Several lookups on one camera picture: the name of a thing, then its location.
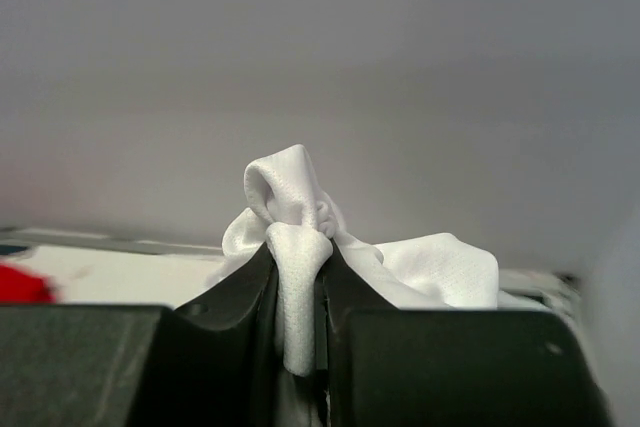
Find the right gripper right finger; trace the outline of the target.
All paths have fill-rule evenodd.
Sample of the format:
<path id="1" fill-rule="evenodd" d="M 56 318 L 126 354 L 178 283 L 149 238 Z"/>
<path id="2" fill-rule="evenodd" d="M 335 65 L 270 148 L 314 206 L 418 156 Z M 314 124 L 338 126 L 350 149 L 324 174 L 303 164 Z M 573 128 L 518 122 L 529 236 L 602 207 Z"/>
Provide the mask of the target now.
<path id="1" fill-rule="evenodd" d="M 569 326 L 538 311 L 401 310 L 334 252 L 315 281 L 327 426 L 610 426 Z"/>

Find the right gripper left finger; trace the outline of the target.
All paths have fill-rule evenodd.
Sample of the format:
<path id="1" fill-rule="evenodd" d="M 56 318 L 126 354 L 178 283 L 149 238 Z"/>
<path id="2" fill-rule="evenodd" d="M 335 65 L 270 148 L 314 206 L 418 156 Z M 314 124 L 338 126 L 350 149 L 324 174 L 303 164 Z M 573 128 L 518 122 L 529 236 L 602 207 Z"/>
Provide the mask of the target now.
<path id="1" fill-rule="evenodd" d="M 261 247 L 177 309 L 6 304 L 5 426 L 269 426 L 278 271 Z"/>

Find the white t shirt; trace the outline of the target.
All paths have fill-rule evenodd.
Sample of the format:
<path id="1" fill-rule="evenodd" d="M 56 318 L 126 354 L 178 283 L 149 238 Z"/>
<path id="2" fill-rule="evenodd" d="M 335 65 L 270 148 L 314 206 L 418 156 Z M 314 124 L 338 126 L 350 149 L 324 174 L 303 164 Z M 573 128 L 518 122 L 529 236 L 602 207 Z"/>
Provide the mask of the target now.
<path id="1" fill-rule="evenodd" d="M 377 294 L 402 309 L 495 309 L 495 256 L 450 233 L 371 245 L 348 233 L 344 218 L 320 187 L 306 148 L 293 145 L 251 162 L 244 173 L 247 207 L 222 239 L 221 281 L 267 246 L 278 268 L 274 344 L 274 422 L 318 426 L 309 380 L 314 370 L 314 283 L 334 252 Z"/>

